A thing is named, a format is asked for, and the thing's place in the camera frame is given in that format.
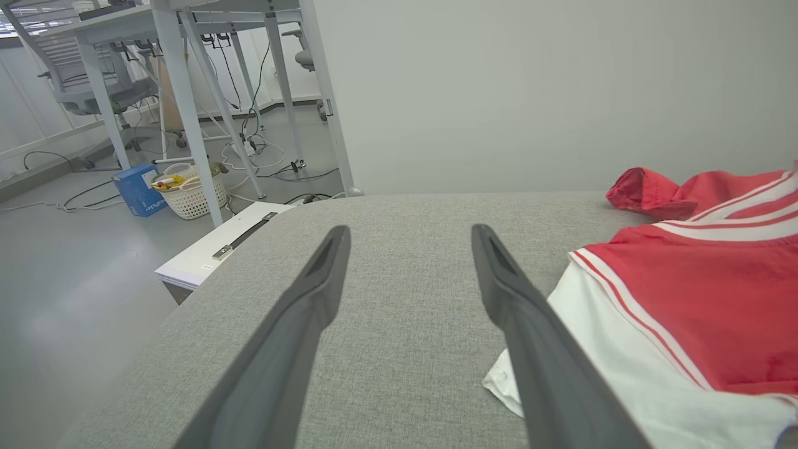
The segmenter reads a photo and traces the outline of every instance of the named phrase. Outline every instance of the desk leg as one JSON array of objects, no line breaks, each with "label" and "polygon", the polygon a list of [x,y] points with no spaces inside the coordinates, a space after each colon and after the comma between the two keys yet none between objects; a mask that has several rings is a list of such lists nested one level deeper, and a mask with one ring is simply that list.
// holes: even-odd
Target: desk leg
[{"label": "desk leg", "polygon": [[277,77],[280,81],[280,93],[282,93],[282,103],[286,106],[288,114],[288,124],[291,127],[291,140],[294,142],[294,151],[297,153],[297,160],[303,165],[305,157],[302,155],[302,147],[299,145],[299,132],[297,131],[297,119],[294,115],[294,99],[291,96],[291,88],[288,86],[288,74],[286,73],[286,60],[282,55],[282,42],[280,41],[280,29],[277,26],[277,16],[274,13],[264,14],[266,32],[269,34],[271,42],[271,57],[275,61]]},{"label": "desk leg", "polygon": [[243,147],[244,143],[241,141],[241,137],[239,137],[238,133],[235,131],[235,129],[233,129],[233,117],[231,116],[230,110],[227,107],[227,101],[224,99],[222,86],[219,85],[219,79],[213,74],[213,69],[211,68],[211,59],[205,52],[205,45],[203,45],[203,43],[200,41],[200,32],[197,30],[197,24],[194,22],[194,16],[192,15],[191,11],[188,10],[188,8],[185,8],[180,13],[180,19],[183,21],[183,27],[186,29],[188,43],[192,45],[192,49],[194,50],[194,55],[197,57],[199,67],[203,71],[205,79],[207,79],[211,84],[211,93],[213,94],[213,99],[216,102],[216,107],[219,108],[219,112],[222,114],[222,119],[224,120],[224,126],[227,128],[227,132],[232,136],[235,151],[239,154],[244,168],[247,169],[247,175],[249,175],[252,185],[255,187],[255,193],[258,194],[258,199],[265,198],[266,195],[263,194],[260,185],[258,185],[258,177],[255,175],[255,164],[250,161],[249,155],[247,155],[247,151]]},{"label": "desk leg", "polygon": [[255,111],[255,116],[258,118],[258,128],[255,130],[257,133],[263,127],[263,120],[260,117],[260,108],[258,107],[258,99],[255,98],[255,91],[252,89],[252,80],[249,78],[249,71],[247,71],[247,63],[244,61],[244,53],[241,51],[241,41],[239,40],[238,33],[230,34],[233,41],[233,49],[235,56],[239,59],[239,68],[241,74],[244,76],[244,85],[247,87],[247,92],[250,94],[249,99],[252,100],[252,110]]},{"label": "desk leg", "polygon": [[113,144],[113,151],[117,154],[119,165],[123,170],[130,168],[130,161],[128,154],[124,151],[124,142],[122,136],[119,134],[119,126],[117,126],[117,118],[113,115],[113,107],[111,100],[108,97],[108,89],[105,87],[105,79],[103,78],[102,68],[100,67],[100,58],[97,57],[97,51],[94,49],[94,44],[89,43],[83,33],[78,33],[77,47],[81,52],[81,59],[86,68],[86,75],[89,77],[89,84],[92,86],[94,97],[97,99],[97,106],[100,107],[100,114],[102,121],[105,123],[105,130],[111,137]]},{"label": "desk leg", "polygon": [[166,154],[166,148],[169,147],[169,142],[166,140],[166,121],[164,120],[164,89],[161,87],[163,85],[163,80],[161,79],[161,74],[163,71],[160,69],[160,58],[153,58],[155,59],[156,64],[156,71],[158,72],[158,122],[160,127],[160,151],[164,155],[164,159],[169,157]]},{"label": "desk leg", "polygon": [[183,39],[180,37],[180,25],[177,23],[177,14],[169,7],[168,0],[152,0],[150,4],[152,6],[152,18],[155,20],[155,27],[160,39],[160,46],[164,53],[164,60],[169,68],[169,76],[172,79],[172,92],[175,94],[177,109],[180,111],[180,119],[183,121],[188,146],[194,158],[194,166],[199,173],[199,180],[202,182],[202,191],[205,194],[208,208],[211,210],[213,225],[218,228],[222,224],[222,212],[219,210],[219,202],[216,199],[216,191],[213,188],[211,167],[207,163],[205,144],[202,140],[202,129],[197,118],[194,93],[188,77],[188,67],[184,56]]},{"label": "desk leg", "polygon": [[316,79],[318,88],[322,91],[322,99],[325,101],[327,109],[327,125],[330,135],[333,138],[333,150],[335,158],[338,160],[341,182],[348,197],[361,197],[363,191],[354,184],[352,167],[349,163],[349,156],[346,152],[346,139],[341,128],[341,118],[338,114],[338,107],[335,103],[333,93],[333,83],[330,80],[330,69],[327,66],[327,57],[324,54],[322,33],[318,28],[318,17],[316,16],[316,5],[314,0],[299,0],[299,10],[302,11],[302,32],[305,34],[307,46],[313,56],[313,66],[316,69]]}]

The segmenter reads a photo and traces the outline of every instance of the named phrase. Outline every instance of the white table frame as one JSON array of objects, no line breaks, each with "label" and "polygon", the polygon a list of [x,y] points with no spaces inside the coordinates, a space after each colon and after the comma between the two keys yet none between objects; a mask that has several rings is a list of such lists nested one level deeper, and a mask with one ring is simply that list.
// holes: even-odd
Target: white table frame
[{"label": "white table frame", "polygon": [[[239,61],[239,66],[244,74],[247,85],[247,92],[250,98],[255,97],[252,89],[252,84],[249,79],[246,63],[243,59],[243,52],[240,47],[240,40],[235,34],[236,31],[247,30],[255,27],[265,26],[270,38],[276,34],[276,38],[272,38],[270,42],[272,48],[272,58],[277,67],[280,90],[283,95],[283,101],[286,106],[288,120],[291,127],[291,139],[294,143],[294,150],[296,152],[296,163],[299,167],[303,167],[304,156],[298,137],[298,129],[296,125],[296,118],[294,115],[293,102],[290,95],[290,87],[288,86],[288,78],[286,74],[285,60],[282,55],[282,44],[279,39],[278,19],[272,14],[272,17],[267,18],[264,13],[253,14],[240,14],[240,13],[210,13],[210,12],[192,12],[187,7],[180,11],[181,20],[184,26],[178,23],[178,15],[175,12],[174,6],[170,6],[168,0],[152,0],[149,6],[138,6],[131,10],[121,11],[119,13],[108,14],[98,18],[92,18],[76,24],[71,24],[63,27],[58,27],[55,30],[48,32],[48,34],[73,34],[77,40],[81,51],[81,58],[89,78],[89,83],[97,98],[97,104],[101,110],[101,116],[106,124],[111,142],[113,143],[114,151],[119,158],[120,164],[123,169],[130,167],[127,153],[124,150],[120,132],[118,129],[116,118],[113,116],[113,108],[108,97],[108,90],[105,86],[105,81],[102,78],[101,68],[97,53],[94,49],[95,45],[106,42],[118,41],[131,41],[134,39],[147,39],[152,38],[152,28],[156,37],[160,40],[160,46],[163,52],[164,60],[169,67],[170,77],[173,80],[172,90],[175,96],[180,117],[183,121],[185,137],[188,141],[189,147],[192,152],[192,158],[197,168],[199,178],[202,181],[203,194],[209,204],[211,218],[214,226],[218,227],[222,224],[221,210],[219,203],[216,200],[213,183],[211,180],[210,167],[207,163],[207,153],[205,151],[202,130],[200,128],[199,118],[196,114],[196,103],[194,102],[193,92],[190,82],[181,82],[175,80],[189,80],[188,67],[184,59],[184,47],[181,36],[181,29],[185,32],[188,41],[192,44],[199,66],[211,87],[211,94],[214,101],[219,108],[219,112],[225,122],[223,128],[232,139],[233,146],[236,149],[239,157],[244,161],[244,166],[247,169],[247,174],[251,179],[255,191],[259,198],[264,198],[263,192],[257,183],[255,175],[255,167],[250,162],[247,156],[247,151],[240,141],[238,133],[232,127],[232,114],[229,110],[227,103],[224,101],[224,96],[219,85],[218,80],[213,75],[210,59],[207,52],[200,41],[200,21],[210,22],[210,26],[218,24],[221,28],[219,30],[206,30],[209,24],[204,23],[203,34],[205,33],[222,33],[227,32],[233,35],[233,46],[235,47],[236,57]],[[238,26],[237,20],[247,18],[244,22],[245,26]],[[286,21],[295,21],[301,18],[298,14],[286,14]],[[260,121],[260,111],[256,104],[253,108],[258,114]]]},{"label": "white table frame", "polygon": [[[217,0],[215,2],[209,2],[208,0],[152,1],[169,2],[173,8],[188,6],[197,10],[263,12],[266,15],[266,19],[276,16],[276,22],[301,22],[302,32],[305,34],[306,41],[310,47],[310,54],[313,55],[313,65],[327,113],[327,124],[330,127],[330,134],[332,134],[333,149],[335,151],[335,157],[338,160],[338,168],[344,185],[344,191],[348,197],[359,197],[363,195],[363,192],[354,184],[349,156],[346,153],[346,143],[344,142],[341,120],[338,116],[335,103],[333,84],[330,80],[330,71],[324,53],[324,45],[322,44],[322,33],[318,28],[318,19],[314,2],[325,0],[268,0],[267,2],[263,0]],[[292,19],[283,20],[282,17],[286,17],[288,14],[296,15]],[[266,22],[267,32],[270,28],[272,29],[272,31],[269,32],[269,42],[271,42],[272,48],[274,48],[275,44],[280,42],[280,33],[276,30],[276,25],[273,21],[266,20]],[[282,51],[280,54],[275,53],[273,57],[281,81],[280,90],[282,91],[282,97],[289,98],[290,89],[287,85],[288,77],[279,72],[280,67],[285,68]],[[289,106],[286,102],[286,111],[288,112],[289,121],[291,121],[293,120],[293,112],[288,109]]]}]

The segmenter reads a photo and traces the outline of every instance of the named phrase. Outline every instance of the white fabric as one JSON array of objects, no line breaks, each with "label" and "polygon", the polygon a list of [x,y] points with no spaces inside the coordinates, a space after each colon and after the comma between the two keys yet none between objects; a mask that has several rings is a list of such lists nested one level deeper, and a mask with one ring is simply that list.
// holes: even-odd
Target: white fabric
[{"label": "white fabric", "polygon": [[[549,303],[655,447],[772,448],[796,420],[782,399],[706,391],[687,380],[573,261]],[[506,353],[483,385],[521,416]]]},{"label": "white fabric", "polygon": [[643,308],[626,288],[621,278],[607,265],[604,260],[588,251],[587,248],[577,249],[569,253],[571,260],[574,261],[585,273],[590,275],[604,292],[612,304],[613,309],[632,326],[636,331],[644,335],[659,354],[661,354],[673,369],[685,377],[691,379],[705,390],[711,390],[707,379],[698,370],[698,367],[687,356],[681,345],[670,335],[668,329],[659,324],[648,311]]}]

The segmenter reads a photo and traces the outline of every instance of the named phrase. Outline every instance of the label sticker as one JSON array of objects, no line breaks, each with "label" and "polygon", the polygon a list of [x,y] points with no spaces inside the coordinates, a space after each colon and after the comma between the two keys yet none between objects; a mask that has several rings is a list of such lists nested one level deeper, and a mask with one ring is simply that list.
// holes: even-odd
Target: label sticker
[{"label": "label sticker", "polygon": [[141,179],[144,180],[144,183],[147,185],[147,189],[152,189],[152,180],[158,176],[158,173],[155,173],[155,170],[150,170],[146,173],[141,175]]}]

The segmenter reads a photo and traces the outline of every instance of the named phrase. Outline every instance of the yellow item in basket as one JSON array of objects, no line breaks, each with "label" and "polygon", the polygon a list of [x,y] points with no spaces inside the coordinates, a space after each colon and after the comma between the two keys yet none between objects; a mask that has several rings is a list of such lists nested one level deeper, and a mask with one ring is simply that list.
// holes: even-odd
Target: yellow item in basket
[{"label": "yellow item in basket", "polygon": [[152,183],[152,187],[155,190],[169,190],[172,187],[177,187],[178,185],[183,184],[186,181],[186,178],[178,175],[171,175],[166,179],[162,179],[160,181],[156,181]]}]

